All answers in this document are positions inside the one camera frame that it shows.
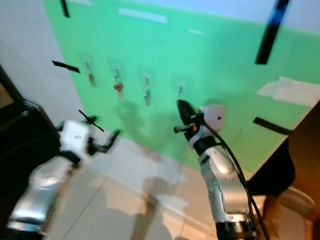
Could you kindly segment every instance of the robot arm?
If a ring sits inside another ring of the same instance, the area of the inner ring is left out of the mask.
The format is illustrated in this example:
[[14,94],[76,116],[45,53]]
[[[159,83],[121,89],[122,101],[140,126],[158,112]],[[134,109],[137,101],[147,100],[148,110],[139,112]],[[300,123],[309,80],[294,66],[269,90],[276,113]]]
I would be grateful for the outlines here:
[[[250,216],[247,192],[232,158],[204,125],[196,123],[196,112],[187,101],[178,100],[177,107],[185,126],[175,127],[174,132],[184,132],[188,144],[199,155],[218,239],[256,239],[258,232],[252,227],[254,219]],[[208,111],[201,110],[204,119]]]
[[96,152],[106,153],[120,134],[116,130],[108,144],[98,145],[90,137],[90,125],[86,123],[68,120],[60,127],[60,152],[31,173],[26,191],[9,217],[6,239],[42,239],[72,173]]

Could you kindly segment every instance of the white tile floor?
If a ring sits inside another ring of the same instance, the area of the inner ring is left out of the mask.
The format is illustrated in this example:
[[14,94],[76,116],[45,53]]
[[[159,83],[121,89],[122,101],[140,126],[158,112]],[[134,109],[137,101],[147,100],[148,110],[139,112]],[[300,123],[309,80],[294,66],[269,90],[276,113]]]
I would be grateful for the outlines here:
[[[48,240],[217,240],[89,170],[74,180],[58,209]],[[302,217],[287,208],[280,237],[304,239]]]

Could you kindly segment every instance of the black cable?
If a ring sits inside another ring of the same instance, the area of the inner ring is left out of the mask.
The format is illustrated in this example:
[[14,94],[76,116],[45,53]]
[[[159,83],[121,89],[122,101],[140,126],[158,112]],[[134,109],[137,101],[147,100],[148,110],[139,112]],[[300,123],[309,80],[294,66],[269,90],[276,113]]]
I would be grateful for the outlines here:
[[241,169],[241,167],[240,167],[240,165],[238,163],[238,160],[236,159],[236,156],[233,154],[233,152],[231,151],[230,147],[223,140],[223,138],[212,127],[210,127],[204,120],[200,124],[204,125],[217,139],[219,139],[219,141],[223,144],[223,146],[228,151],[229,155],[231,156],[231,158],[232,158],[232,160],[233,160],[233,162],[234,162],[234,164],[235,164],[235,166],[236,166],[236,168],[238,170],[240,181],[243,184],[243,187],[245,189],[245,192],[246,192],[246,195],[247,195],[247,198],[248,198],[249,214],[250,214],[250,218],[251,218],[253,229],[256,231],[257,230],[257,225],[256,225],[256,222],[255,222],[254,213],[253,213],[251,204],[253,204],[253,207],[254,207],[254,209],[256,211],[256,214],[257,214],[258,220],[260,222],[260,225],[261,225],[263,234],[265,236],[265,239],[266,240],[270,240],[270,237],[269,237],[266,225],[264,223],[264,220],[262,219],[262,216],[260,214],[260,211],[259,211],[259,209],[257,207],[257,204],[256,204],[254,198],[249,193],[248,186],[247,186],[247,181],[245,179],[245,175],[242,172],[242,169]]

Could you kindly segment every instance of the green backdrop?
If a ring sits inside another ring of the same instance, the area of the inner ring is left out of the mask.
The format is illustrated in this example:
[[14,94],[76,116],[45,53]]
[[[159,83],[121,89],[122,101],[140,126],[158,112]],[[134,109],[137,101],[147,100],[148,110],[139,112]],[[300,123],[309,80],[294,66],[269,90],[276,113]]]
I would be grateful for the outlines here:
[[[43,2],[65,63],[80,69],[70,73],[86,113],[100,116],[103,128],[121,128],[124,137],[193,168],[198,168],[196,154],[183,134],[173,132],[181,124],[180,84],[182,99],[194,106],[226,106],[220,133],[241,166],[253,172],[285,138],[254,124],[254,118],[292,129],[309,111],[259,96],[257,90],[279,76],[320,82],[317,35],[281,27],[268,64],[256,65],[264,24],[124,0],[96,0],[93,6],[68,2],[67,18],[60,1]],[[167,23],[121,15],[119,8],[167,16]],[[96,88],[84,58],[90,60]],[[123,99],[113,89],[115,65]],[[142,90],[145,74],[150,75],[149,107]]]

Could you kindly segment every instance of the black tape strip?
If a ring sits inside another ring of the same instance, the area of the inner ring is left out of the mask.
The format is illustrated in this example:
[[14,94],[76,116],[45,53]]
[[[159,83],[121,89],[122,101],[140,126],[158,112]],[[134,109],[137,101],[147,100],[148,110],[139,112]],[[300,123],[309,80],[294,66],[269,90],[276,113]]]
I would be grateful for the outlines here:
[[61,7],[63,14],[66,18],[69,18],[69,12],[68,12],[68,7],[67,7],[67,1],[66,0],[60,0],[61,2]]
[[278,0],[269,17],[268,25],[264,31],[255,64],[266,65],[272,46],[275,42],[281,22],[284,18],[290,0]]
[[69,69],[70,71],[74,71],[74,72],[80,73],[79,68],[77,68],[75,66],[70,66],[68,64],[65,64],[65,63],[62,63],[62,62],[58,62],[58,61],[52,61],[52,62],[53,62],[53,64],[55,66],[66,68],[66,69]]
[[255,124],[258,124],[258,125],[266,128],[266,129],[269,129],[271,131],[274,131],[274,132],[282,134],[282,135],[290,135],[293,132],[292,130],[286,129],[282,126],[275,125],[274,123],[271,123],[271,122],[264,120],[260,117],[256,117],[253,120],[253,122]]

